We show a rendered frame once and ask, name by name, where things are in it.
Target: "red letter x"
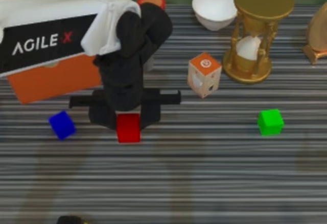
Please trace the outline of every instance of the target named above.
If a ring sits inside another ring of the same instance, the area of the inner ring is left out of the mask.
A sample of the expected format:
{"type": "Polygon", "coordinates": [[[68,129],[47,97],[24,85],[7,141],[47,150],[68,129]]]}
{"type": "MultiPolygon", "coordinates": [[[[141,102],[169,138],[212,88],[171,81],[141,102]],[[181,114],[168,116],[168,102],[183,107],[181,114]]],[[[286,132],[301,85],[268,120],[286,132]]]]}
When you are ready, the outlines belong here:
{"type": "Polygon", "coordinates": [[[62,43],[67,43],[67,42],[71,42],[71,36],[72,36],[72,31],[69,31],[69,32],[64,32],[63,35],[64,35],[64,39],[62,40],[62,43]]]}

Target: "black object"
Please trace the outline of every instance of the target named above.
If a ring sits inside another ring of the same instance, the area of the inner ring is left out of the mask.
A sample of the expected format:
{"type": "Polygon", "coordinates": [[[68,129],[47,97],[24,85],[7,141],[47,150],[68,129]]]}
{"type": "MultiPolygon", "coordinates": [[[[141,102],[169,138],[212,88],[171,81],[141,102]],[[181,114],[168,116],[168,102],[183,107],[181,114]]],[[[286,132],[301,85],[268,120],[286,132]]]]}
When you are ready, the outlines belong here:
{"type": "Polygon", "coordinates": [[[97,56],[103,90],[92,96],[71,97],[69,107],[89,106],[91,123],[116,129],[115,111],[129,111],[141,105],[140,129],[160,121],[161,105],[180,104],[181,93],[162,95],[158,88],[144,88],[143,65],[172,34],[166,12],[151,3],[141,5],[140,18],[125,12],[118,21],[119,51],[97,56]]]}
{"type": "Polygon", "coordinates": [[[79,216],[60,216],[57,224],[84,224],[84,221],[79,216]]]}
{"type": "Polygon", "coordinates": [[[0,74],[82,54],[81,40],[95,17],[96,14],[5,28],[0,44],[0,74]]]}

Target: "wooden table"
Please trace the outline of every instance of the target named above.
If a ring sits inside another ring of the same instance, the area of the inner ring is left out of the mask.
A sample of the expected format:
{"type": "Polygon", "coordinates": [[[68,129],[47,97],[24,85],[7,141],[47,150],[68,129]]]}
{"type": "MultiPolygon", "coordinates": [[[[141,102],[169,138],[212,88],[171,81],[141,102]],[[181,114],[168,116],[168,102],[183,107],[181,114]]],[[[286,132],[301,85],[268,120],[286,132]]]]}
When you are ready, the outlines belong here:
{"type": "Polygon", "coordinates": [[[301,52],[317,10],[297,6],[282,21],[265,82],[222,75],[202,100],[186,83],[188,61],[204,51],[221,60],[233,26],[208,32],[190,6],[168,5],[174,33],[145,82],[180,89],[182,104],[165,106],[140,145],[119,145],[89,123],[87,108],[68,111],[78,133],[60,142],[47,118],[67,109],[69,95],[22,106],[2,79],[0,223],[51,224],[62,214],[95,224],[326,223],[327,62],[313,67],[301,52]],[[263,138],[256,117],[269,108],[285,128],[263,138]]]}

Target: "black label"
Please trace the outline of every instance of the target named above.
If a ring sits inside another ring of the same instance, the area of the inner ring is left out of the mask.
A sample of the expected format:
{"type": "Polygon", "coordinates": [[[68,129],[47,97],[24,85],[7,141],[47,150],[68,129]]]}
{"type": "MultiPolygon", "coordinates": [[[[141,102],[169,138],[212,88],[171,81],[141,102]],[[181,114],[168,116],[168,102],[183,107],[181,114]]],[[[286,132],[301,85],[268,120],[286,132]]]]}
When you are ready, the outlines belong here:
{"type": "Polygon", "coordinates": [[[96,14],[4,29],[0,75],[84,52],[81,47],[96,14]]]}

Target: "hourglass base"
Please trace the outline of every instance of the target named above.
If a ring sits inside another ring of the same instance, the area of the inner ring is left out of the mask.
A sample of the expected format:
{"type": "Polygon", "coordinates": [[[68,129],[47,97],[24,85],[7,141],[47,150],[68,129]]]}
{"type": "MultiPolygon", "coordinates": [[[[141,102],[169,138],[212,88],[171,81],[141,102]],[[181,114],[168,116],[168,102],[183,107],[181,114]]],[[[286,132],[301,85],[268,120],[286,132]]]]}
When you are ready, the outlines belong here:
{"type": "Polygon", "coordinates": [[[223,69],[227,76],[231,79],[244,83],[244,84],[255,84],[265,80],[271,71],[271,61],[265,59],[260,67],[257,75],[253,75],[252,72],[246,72],[237,67],[237,64],[234,66],[228,66],[230,63],[230,50],[228,50],[223,57],[222,65],[223,69]]]}

